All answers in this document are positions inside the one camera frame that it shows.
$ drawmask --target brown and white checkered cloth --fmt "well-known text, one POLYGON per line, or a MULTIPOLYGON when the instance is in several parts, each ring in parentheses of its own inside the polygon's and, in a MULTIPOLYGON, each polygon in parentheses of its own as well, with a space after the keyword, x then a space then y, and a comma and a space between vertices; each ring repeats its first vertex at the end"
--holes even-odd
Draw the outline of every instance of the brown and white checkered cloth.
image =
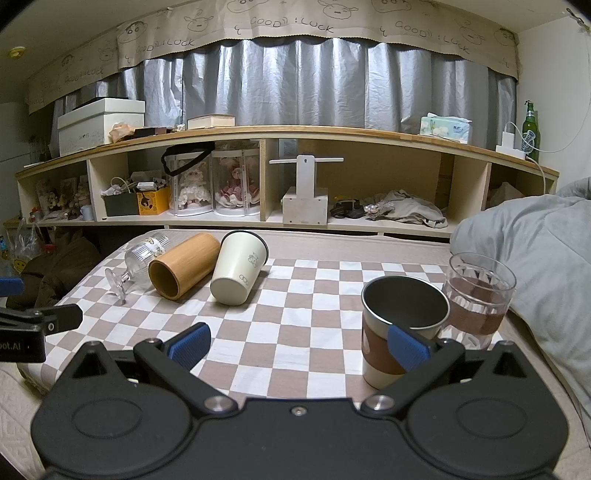
POLYGON ((95 268, 61 302, 84 312, 80 327, 47 337, 47 360, 21 371, 50 389, 85 342, 132 348, 146 338, 167 340, 197 322, 212 332, 207 357, 191 371, 241 403, 246 396, 352 397, 374 392, 361 377, 361 290, 382 275, 407 275, 441 288, 440 265, 269 259, 249 300, 239 307, 215 302, 209 279, 183 301, 153 288, 129 293, 126 303, 109 292, 105 268, 125 270, 125 246, 95 268))

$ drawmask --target blue gripper pad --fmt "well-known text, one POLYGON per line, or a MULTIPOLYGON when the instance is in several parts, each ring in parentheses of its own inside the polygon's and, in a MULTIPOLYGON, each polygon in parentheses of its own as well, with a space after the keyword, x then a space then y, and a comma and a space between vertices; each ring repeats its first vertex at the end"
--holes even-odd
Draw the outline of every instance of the blue gripper pad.
POLYGON ((20 295, 25 290, 25 284, 20 277, 0 277, 0 297, 20 295))
POLYGON ((212 332, 206 323, 198 323, 186 332, 171 339, 168 358, 191 370, 209 352, 212 332))
POLYGON ((429 348, 396 325, 388 329, 388 351, 407 372, 431 358, 429 348))

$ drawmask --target bottle label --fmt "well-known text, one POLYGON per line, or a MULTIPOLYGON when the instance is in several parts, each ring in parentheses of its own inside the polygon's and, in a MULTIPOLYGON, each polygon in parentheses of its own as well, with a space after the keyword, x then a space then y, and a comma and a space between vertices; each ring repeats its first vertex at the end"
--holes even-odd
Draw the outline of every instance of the bottle label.
POLYGON ((164 255, 166 253, 166 250, 162 244, 151 236, 144 240, 144 245, 154 254, 155 257, 159 257, 160 255, 164 255))
POLYGON ((532 132, 532 130, 528 130, 523 134, 523 143, 521 144, 521 149, 525 153, 532 153, 534 151, 534 144, 535 132, 532 132))

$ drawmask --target gray blanket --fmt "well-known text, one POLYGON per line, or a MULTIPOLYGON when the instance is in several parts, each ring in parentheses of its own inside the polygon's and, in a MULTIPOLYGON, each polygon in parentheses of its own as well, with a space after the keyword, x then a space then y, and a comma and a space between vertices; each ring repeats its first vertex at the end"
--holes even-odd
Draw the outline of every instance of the gray blanket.
POLYGON ((591 440, 591 179, 464 220, 451 250, 487 255, 515 273, 511 307, 568 383, 591 440))

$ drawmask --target white wall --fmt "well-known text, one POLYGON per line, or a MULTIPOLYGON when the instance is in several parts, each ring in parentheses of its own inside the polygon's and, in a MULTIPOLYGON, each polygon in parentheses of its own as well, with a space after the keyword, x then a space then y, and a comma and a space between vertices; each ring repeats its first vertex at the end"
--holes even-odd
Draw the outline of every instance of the white wall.
MULTIPOLYGON (((523 124, 525 101, 532 100, 538 111, 541 150, 565 147, 581 127, 591 95, 587 48, 591 37, 571 18, 519 34, 517 125, 523 124)), ((591 176, 591 114, 571 146, 559 153, 540 153, 540 163, 560 172, 558 187, 591 176)))
POLYGON ((29 136, 27 106, 0 103, 0 230, 2 223, 18 215, 21 209, 14 174, 30 163, 29 136))

